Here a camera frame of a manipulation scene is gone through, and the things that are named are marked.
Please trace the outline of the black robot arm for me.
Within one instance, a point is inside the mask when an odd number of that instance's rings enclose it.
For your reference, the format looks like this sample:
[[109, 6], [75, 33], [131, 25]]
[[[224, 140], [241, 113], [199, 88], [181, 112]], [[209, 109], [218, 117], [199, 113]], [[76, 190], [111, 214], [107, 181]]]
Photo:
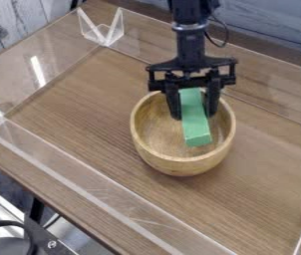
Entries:
[[183, 89], [205, 88], [202, 112], [214, 116], [221, 90], [236, 84], [237, 60], [205, 54], [208, 19], [220, 7], [218, 0], [167, 0], [175, 33], [177, 55], [171, 60], [147, 66], [149, 90], [166, 96], [169, 112], [175, 120], [183, 119]]

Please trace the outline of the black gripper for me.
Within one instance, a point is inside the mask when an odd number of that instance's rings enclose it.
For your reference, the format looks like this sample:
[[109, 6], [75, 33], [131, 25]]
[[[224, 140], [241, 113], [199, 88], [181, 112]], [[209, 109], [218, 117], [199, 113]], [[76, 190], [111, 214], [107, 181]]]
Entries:
[[236, 65], [233, 58], [212, 57], [205, 54], [205, 40], [212, 40], [202, 29], [174, 29], [177, 55], [173, 59], [150, 64], [149, 90], [166, 94], [170, 115], [181, 120], [181, 99], [178, 89], [206, 87], [205, 111], [212, 118], [218, 110], [221, 89], [236, 84]]

